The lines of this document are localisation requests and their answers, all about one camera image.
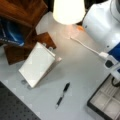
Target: book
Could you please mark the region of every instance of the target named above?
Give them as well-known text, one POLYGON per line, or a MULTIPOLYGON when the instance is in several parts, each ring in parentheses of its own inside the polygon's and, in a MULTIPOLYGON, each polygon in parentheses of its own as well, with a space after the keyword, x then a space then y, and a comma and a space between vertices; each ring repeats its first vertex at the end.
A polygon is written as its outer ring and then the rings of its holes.
POLYGON ((37 42, 19 72, 34 88, 36 84, 48 73, 55 62, 55 54, 37 42))
POLYGON ((0 42, 23 46, 24 38, 17 23, 0 17, 0 42))

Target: white cable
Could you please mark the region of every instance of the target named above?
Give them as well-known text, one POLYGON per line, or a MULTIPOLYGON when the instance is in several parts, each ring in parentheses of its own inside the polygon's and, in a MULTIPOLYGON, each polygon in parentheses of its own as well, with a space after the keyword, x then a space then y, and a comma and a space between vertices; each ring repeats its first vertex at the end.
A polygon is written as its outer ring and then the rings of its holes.
POLYGON ((93 53, 97 54, 97 55, 100 56, 101 58, 107 60, 107 58, 108 58, 108 56, 109 56, 108 53, 106 53, 106 52, 100 52, 100 53, 99 53, 99 52, 93 50, 92 48, 86 46, 86 45, 83 44, 81 41, 79 41, 79 40, 77 40, 77 39, 75 39, 75 38, 72 38, 72 37, 71 37, 71 39, 74 40, 74 41, 76 41, 76 42, 78 42, 78 43, 81 44, 83 47, 87 48, 88 50, 92 51, 93 53))
POLYGON ((83 44, 83 43, 80 42, 79 40, 77 40, 77 39, 75 39, 75 38, 72 38, 72 37, 71 37, 71 39, 74 40, 74 41, 76 41, 76 42, 78 42, 78 43, 80 43, 83 47, 87 48, 88 50, 90 50, 90 51, 94 52, 95 54, 99 55, 99 53, 98 53, 97 51, 95 51, 95 50, 93 50, 92 48, 86 46, 85 44, 83 44))

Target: lamp shade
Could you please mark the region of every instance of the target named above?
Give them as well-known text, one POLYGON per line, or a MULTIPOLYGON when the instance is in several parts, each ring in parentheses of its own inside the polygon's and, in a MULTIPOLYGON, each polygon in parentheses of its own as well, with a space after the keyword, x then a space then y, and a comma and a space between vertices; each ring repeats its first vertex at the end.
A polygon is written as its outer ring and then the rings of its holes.
POLYGON ((55 0, 53 17, 65 25, 80 22, 85 15, 84 0, 55 0))

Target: wooden surface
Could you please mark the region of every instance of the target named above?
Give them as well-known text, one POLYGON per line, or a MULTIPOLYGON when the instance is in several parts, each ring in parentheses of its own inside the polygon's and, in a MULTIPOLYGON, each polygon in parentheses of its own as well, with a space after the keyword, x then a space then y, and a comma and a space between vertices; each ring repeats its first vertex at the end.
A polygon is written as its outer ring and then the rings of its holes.
POLYGON ((56 45, 54 44, 48 33, 43 33, 38 36, 35 36, 35 34, 36 33, 34 31, 31 36, 31 39, 26 41, 24 47, 16 47, 10 45, 4 47, 9 65, 25 60, 29 56, 36 42, 46 43, 47 48, 49 47, 56 48, 56 45))
POLYGON ((43 0, 0 0, 0 16, 28 27, 34 27, 46 10, 43 0))

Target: notepad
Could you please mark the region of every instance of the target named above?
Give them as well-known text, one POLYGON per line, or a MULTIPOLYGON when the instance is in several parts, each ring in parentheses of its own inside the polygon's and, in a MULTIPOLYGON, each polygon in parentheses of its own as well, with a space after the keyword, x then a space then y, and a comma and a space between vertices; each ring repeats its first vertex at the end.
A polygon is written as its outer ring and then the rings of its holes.
POLYGON ((19 69, 19 72, 28 84, 34 88, 54 61, 55 54, 37 42, 27 60, 19 69))

